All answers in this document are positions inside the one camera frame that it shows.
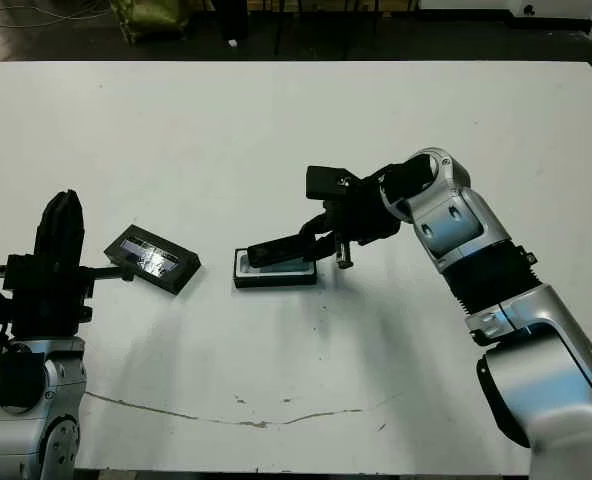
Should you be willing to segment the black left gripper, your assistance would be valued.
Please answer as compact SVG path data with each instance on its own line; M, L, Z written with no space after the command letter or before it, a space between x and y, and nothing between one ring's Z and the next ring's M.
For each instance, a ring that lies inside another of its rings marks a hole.
M63 256L71 194L71 259L79 263L84 240L83 210L75 190L58 192L45 206L34 253ZM73 336L92 319L86 301L99 280L131 281L125 267L63 267L34 255L11 255L0 265L0 325L14 336Z

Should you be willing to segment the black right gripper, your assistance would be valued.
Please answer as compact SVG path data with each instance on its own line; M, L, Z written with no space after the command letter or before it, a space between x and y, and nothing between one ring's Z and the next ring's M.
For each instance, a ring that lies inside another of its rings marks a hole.
M399 232L401 221L384 206L376 177L360 179L342 172L336 187L335 196L323 201L325 214L307 221L296 234L249 246L250 265L269 266L294 259L315 262L335 254L337 266L349 269L353 266L351 242L364 246Z

